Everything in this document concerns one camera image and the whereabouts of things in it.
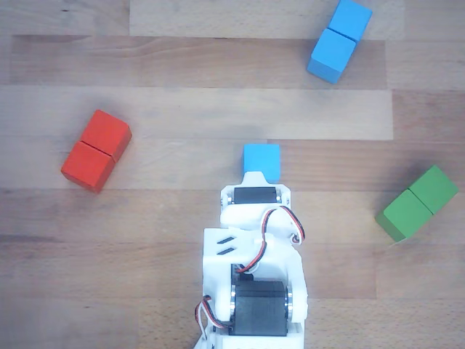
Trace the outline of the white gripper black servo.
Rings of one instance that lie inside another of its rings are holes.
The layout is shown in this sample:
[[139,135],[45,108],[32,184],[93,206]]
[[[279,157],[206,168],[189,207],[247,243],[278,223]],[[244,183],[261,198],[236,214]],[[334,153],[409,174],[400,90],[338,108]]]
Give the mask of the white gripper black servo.
[[223,228],[259,230],[267,212],[278,216],[270,218],[266,226],[293,244],[304,241],[304,229],[291,210],[291,191],[282,184],[266,181],[262,172],[246,172],[237,185],[227,185],[220,193],[220,225]]

